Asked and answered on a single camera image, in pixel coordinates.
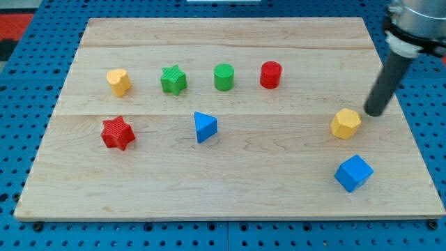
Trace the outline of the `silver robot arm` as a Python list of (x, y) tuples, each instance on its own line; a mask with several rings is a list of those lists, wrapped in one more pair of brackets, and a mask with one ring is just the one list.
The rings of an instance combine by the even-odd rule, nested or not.
[(392, 0), (383, 21), (386, 42), (399, 56), (445, 56), (445, 0)]

